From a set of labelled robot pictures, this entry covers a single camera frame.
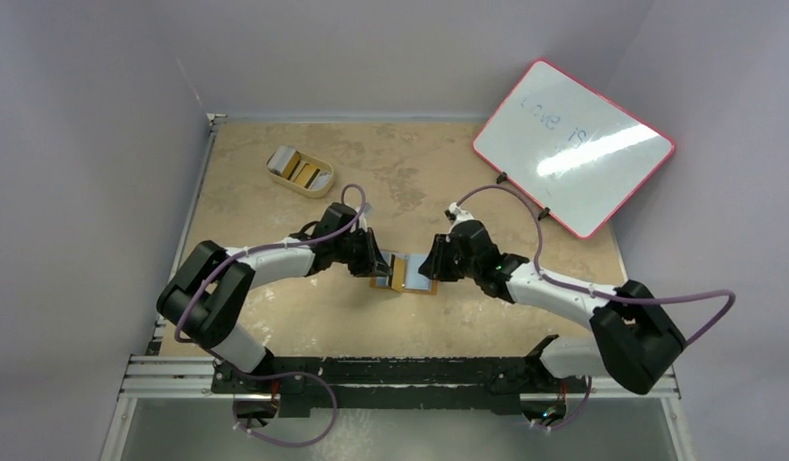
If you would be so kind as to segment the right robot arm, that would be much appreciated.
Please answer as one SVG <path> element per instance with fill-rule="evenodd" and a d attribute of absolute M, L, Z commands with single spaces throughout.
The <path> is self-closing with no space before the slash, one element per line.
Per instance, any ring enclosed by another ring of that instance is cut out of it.
<path fill-rule="evenodd" d="M 646 395 L 686 348 L 645 285 L 629 280 L 603 298 L 583 280 L 565 277 L 554 284 L 529 258 L 501 252 L 478 220 L 437 234 L 418 272 L 442 282 L 471 279 L 491 298 L 538 307 L 587 328 L 589 337 L 554 337 L 529 354 L 526 377 L 540 391 L 563 378 L 600 376 Z"/>

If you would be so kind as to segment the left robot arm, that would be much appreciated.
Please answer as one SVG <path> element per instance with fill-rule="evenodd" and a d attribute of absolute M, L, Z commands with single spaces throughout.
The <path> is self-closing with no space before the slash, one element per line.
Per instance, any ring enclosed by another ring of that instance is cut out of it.
<path fill-rule="evenodd" d="M 249 292 L 335 263 L 356 278 L 390 275 L 362 219 L 350 206 L 332 203 L 319 220 L 276 243 L 237 249 L 203 241 L 162 290 L 156 310 L 191 343 L 236 368 L 235 379 L 248 392 L 262 392 L 272 383 L 274 356 L 238 322 Z"/>

